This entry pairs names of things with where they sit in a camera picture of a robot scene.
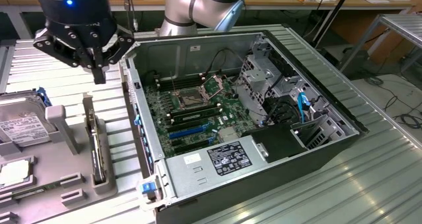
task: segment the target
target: hard drive label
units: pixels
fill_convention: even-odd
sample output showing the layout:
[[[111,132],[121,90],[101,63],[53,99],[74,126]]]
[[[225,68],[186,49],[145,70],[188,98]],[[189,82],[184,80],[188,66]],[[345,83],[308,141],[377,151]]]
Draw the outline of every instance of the hard drive label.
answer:
[[[208,152],[216,171],[221,176],[253,165],[250,157],[238,141],[208,150]]]
[[[3,121],[0,129],[17,144],[49,137],[38,116]]]

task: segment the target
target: hard drive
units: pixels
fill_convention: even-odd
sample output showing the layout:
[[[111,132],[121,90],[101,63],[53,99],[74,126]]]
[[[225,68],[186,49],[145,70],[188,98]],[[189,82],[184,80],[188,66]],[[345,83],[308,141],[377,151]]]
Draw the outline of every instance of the hard drive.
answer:
[[[47,106],[43,88],[0,94],[0,142],[25,147],[50,141],[49,133],[57,127],[46,120]]]

